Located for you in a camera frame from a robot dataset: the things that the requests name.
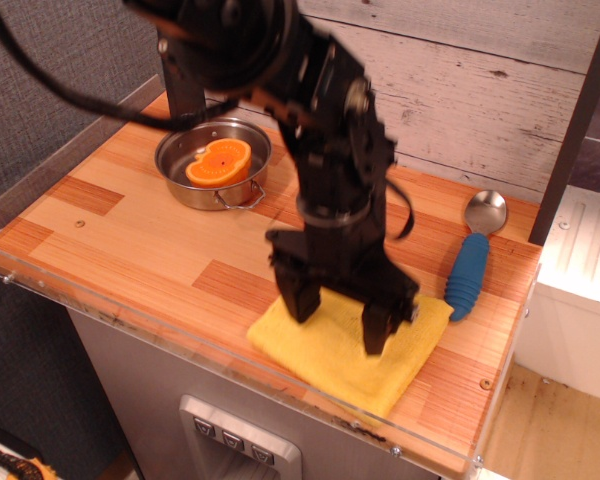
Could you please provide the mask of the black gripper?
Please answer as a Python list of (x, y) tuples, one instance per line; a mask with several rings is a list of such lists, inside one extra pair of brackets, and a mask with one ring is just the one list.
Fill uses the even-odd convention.
[(359, 221), (339, 228), (306, 224), (300, 230), (270, 230), (276, 283), (293, 319), (304, 323), (321, 303), (321, 287), (365, 306), (363, 341), (367, 355), (381, 355), (404, 320), (415, 317), (419, 285), (385, 252), (387, 202), (375, 199)]

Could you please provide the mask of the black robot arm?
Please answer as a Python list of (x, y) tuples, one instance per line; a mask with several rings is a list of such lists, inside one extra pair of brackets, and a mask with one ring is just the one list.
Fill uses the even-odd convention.
[(418, 284), (384, 248), (395, 144), (378, 119), (363, 65), (293, 1), (134, 1), (166, 40), (184, 79), (262, 108), (298, 175), (300, 230), (271, 230), (271, 263), (293, 318), (322, 289), (363, 306), (364, 347), (378, 355), (413, 318)]

